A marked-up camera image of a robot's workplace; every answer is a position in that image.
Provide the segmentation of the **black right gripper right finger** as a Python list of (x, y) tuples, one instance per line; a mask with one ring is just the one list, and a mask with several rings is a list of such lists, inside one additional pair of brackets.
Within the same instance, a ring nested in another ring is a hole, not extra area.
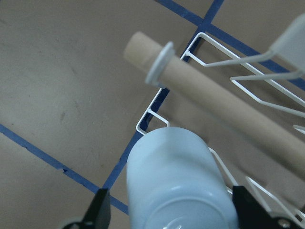
[(233, 203), (240, 229), (272, 229), (269, 213), (244, 186), (233, 186)]

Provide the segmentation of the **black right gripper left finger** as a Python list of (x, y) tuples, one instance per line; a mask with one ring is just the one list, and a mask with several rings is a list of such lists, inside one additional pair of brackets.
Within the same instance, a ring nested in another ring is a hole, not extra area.
[(101, 188), (95, 194), (82, 221), (81, 229), (107, 229), (111, 221), (110, 192)]

